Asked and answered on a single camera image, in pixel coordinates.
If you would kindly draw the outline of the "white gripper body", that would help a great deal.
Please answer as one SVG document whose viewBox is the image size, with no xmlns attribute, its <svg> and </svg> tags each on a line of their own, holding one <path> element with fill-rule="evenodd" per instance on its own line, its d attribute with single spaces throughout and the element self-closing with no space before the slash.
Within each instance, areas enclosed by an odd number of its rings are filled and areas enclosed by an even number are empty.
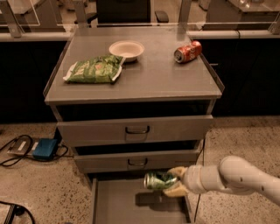
<svg viewBox="0 0 280 224">
<path fill-rule="evenodd" d="M 216 165 L 191 165 L 183 175 L 183 184 L 192 193 L 219 191 L 221 178 Z"/>
</svg>

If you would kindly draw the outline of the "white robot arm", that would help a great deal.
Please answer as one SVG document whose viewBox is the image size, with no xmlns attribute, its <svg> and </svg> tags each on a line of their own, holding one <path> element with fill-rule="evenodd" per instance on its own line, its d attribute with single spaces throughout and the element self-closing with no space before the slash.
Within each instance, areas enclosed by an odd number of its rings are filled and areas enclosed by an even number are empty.
<svg viewBox="0 0 280 224">
<path fill-rule="evenodd" d="M 178 182 L 164 190 L 168 197 L 210 191 L 234 195 L 257 192 L 280 206 L 280 178 L 261 171 L 241 157 L 227 156 L 216 165 L 175 167 L 169 173 L 177 177 Z"/>
</svg>

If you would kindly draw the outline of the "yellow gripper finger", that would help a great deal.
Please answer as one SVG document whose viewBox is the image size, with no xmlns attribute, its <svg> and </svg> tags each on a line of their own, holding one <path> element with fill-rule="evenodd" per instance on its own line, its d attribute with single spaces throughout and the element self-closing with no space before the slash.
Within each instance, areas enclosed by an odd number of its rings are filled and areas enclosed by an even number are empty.
<svg viewBox="0 0 280 224">
<path fill-rule="evenodd" d="M 178 166 L 178 167 L 171 168 L 167 172 L 172 174 L 173 176 L 178 177 L 179 179 L 182 179 L 185 176 L 186 171 L 187 171 L 186 167 Z"/>
<path fill-rule="evenodd" d="M 185 197 L 188 194 L 188 190 L 182 183 L 176 183 L 175 185 L 164 189 L 163 193 L 167 197 Z"/>
</svg>

